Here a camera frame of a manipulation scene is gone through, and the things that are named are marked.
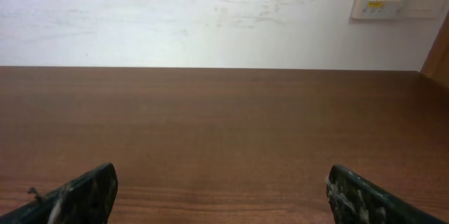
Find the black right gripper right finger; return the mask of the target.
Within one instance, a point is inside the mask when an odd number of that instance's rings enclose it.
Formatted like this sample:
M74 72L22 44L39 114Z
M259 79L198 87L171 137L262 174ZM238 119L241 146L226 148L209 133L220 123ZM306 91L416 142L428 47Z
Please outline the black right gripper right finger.
M444 224L338 164L326 179L326 196L336 224Z

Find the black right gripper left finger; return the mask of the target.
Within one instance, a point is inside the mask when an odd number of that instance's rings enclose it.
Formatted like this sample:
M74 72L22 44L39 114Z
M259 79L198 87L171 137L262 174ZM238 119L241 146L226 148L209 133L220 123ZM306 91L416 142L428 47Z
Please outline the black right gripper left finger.
M112 163L102 164L43 195L35 187L34 200L1 216L1 224L107 223L118 192Z

